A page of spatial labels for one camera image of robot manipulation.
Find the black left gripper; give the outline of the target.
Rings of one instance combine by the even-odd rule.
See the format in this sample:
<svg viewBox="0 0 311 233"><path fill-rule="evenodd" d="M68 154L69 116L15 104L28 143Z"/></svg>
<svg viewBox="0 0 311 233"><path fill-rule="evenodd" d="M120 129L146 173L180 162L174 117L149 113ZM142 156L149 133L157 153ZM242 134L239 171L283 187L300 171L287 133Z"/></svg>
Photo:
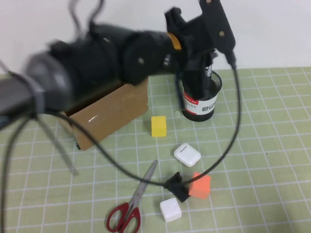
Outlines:
<svg viewBox="0 0 311 233"><path fill-rule="evenodd" d="M218 53L200 15L190 21L181 16L181 9L173 7L165 14L166 29L164 48L168 61L166 71L185 71L185 92L190 97L205 96L205 72L212 70L213 59Z"/></svg>

